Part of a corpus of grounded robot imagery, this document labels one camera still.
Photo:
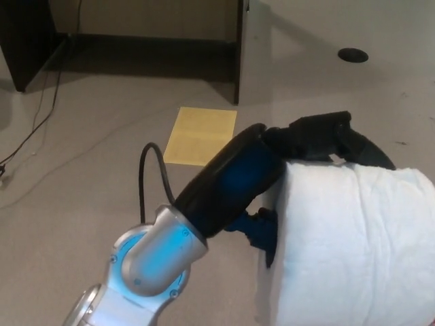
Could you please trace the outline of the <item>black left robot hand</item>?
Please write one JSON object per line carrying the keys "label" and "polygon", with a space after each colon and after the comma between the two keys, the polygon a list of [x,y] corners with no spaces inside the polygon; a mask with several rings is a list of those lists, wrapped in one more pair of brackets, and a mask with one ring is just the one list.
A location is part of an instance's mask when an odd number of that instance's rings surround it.
{"label": "black left robot hand", "polygon": [[244,233],[251,246],[266,253],[266,267],[271,267],[277,213],[261,208],[249,215],[246,208],[284,175],[287,162],[330,162],[336,155],[362,166],[396,168],[378,146],[351,128],[350,121],[350,112],[339,111],[302,117],[286,128],[254,124],[189,182],[173,206],[205,239],[222,230]]}

